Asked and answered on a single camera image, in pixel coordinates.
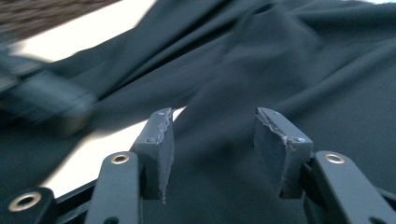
brown carpet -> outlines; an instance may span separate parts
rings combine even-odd
[[[0,0],[0,32],[24,39],[118,1]]]

wrinkled cloth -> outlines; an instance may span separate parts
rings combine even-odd
[[[159,0],[133,30],[48,69],[100,99],[89,130],[187,106],[166,205],[144,201],[146,223],[306,223],[302,201],[278,199],[260,167],[255,110],[282,113],[315,151],[396,192],[395,15],[351,1]],[[42,181],[87,132],[0,131],[1,196]]]

